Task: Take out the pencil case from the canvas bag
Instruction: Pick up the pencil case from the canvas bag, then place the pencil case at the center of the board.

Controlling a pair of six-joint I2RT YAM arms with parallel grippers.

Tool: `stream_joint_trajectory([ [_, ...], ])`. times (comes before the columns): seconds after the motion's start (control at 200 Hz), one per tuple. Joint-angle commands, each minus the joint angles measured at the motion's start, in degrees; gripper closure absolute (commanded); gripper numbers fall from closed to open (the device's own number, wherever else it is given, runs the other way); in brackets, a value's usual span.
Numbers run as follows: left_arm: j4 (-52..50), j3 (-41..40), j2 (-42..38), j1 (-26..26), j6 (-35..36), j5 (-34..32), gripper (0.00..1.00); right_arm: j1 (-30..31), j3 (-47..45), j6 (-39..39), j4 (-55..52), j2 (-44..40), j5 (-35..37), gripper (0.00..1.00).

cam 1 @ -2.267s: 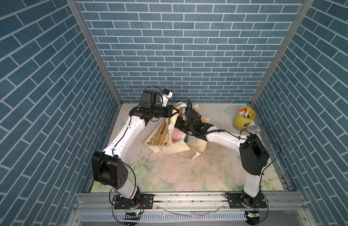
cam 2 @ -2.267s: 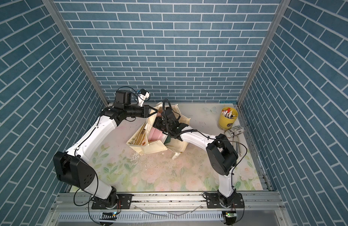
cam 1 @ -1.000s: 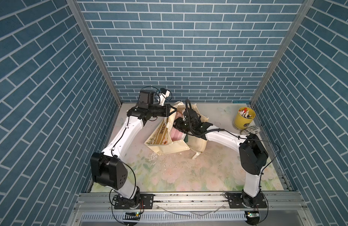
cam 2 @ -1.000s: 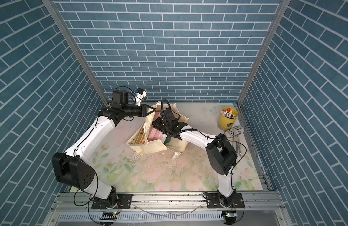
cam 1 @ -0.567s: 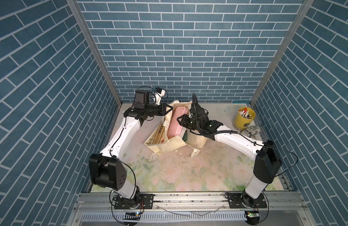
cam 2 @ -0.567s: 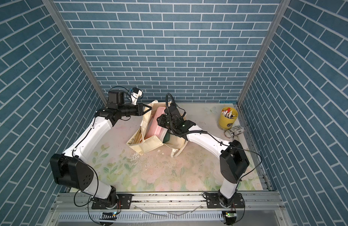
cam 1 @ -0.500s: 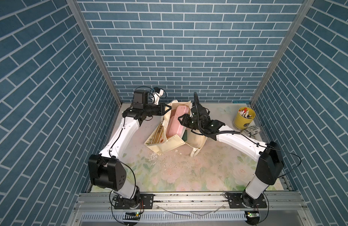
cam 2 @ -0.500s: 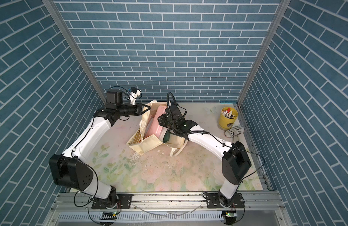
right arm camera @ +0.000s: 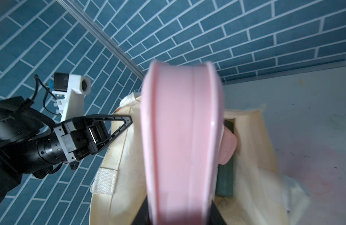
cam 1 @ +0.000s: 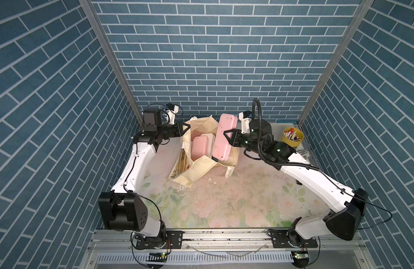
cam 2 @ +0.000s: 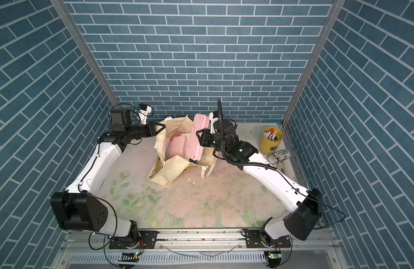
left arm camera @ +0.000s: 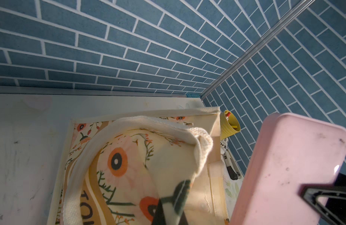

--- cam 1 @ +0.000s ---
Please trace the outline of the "floral cream canvas bag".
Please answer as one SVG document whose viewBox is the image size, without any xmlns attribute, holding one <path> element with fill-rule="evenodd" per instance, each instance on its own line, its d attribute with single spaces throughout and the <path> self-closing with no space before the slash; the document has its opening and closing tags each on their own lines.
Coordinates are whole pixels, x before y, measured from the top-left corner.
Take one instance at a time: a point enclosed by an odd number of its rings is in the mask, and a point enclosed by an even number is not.
<svg viewBox="0 0 414 269">
<path fill-rule="evenodd" d="M 222 167 L 225 177 L 229 178 L 238 164 L 239 149 L 231 147 L 226 160 L 213 159 L 209 155 L 203 155 L 196 160 L 192 158 L 192 143 L 196 137 L 203 134 L 218 134 L 219 122 L 212 116 L 197 118 L 192 117 L 187 124 L 190 129 L 181 139 L 181 152 L 177 158 L 168 179 L 186 187 L 191 187 L 198 179 L 207 174 L 214 167 Z"/>
</svg>

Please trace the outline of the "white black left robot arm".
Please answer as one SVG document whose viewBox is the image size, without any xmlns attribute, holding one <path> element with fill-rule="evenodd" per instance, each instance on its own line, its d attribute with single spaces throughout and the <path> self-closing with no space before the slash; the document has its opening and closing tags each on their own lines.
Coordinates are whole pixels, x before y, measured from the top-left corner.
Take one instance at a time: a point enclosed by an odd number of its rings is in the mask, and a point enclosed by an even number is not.
<svg viewBox="0 0 414 269">
<path fill-rule="evenodd" d="M 122 174 L 111 190 L 98 198 L 105 229 L 135 233 L 139 237 L 137 249 L 169 246 L 164 221 L 149 216 L 147 199 L 140 191 L 148 166 L 162 142 L 181 137 L 189 130 L 189 124 L 175 121 L 180 112 L 177 104 L 144 110 L 141 130 L 133 137 L 130 157 Z"/>
</svg>

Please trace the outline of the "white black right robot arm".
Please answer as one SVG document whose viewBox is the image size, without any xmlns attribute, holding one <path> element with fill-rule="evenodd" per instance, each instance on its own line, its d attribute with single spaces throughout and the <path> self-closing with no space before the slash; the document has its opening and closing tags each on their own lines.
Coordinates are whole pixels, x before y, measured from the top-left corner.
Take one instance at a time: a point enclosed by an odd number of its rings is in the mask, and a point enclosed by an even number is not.
<svg viewBox="0 0 414 269">
<path fill-rule="evenodd" d="M 264 120 L 252 120 L 246 131 L 231 127 L 220 131 L 217 138 L 225 139 L 229 146 L 258 154 L 260 160 L 293 177 L 328 205 L 329 209 L 322 214 L 294 220 L 286 233 L 291 246 L 300 247 L 322 235 L 332 234 L 345 241 L 354 238 L 368 203 L 366 191 L 337 182 L 311 165 L 292 146 L 276 141 L 270 124 Z"/>
</svg>

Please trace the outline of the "pink pencil case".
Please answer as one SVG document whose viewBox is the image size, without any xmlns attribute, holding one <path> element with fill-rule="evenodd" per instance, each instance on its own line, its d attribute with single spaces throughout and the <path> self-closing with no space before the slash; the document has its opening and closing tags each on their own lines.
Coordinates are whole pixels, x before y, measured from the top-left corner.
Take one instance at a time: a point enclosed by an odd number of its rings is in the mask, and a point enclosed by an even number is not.
<svg viewBox="0 0 414 269">
<path fill-rule="evenodd" d="M 213 144 L 212 157 L 220 161 L 228 160 L 231 145 L 229 144 L 227 136 L 224 133 L 236 128 L 237 121 L 238 119 L 235 115 L 221 115 L 217 128 L 216 139 Z"/>
<path fill-rule="evenodd" d="M 205 135 L 195 137 L 191 148 L 191 159 L 193 161 L 202 156 L 209 156 L 209 138 Z"/>
</svg>

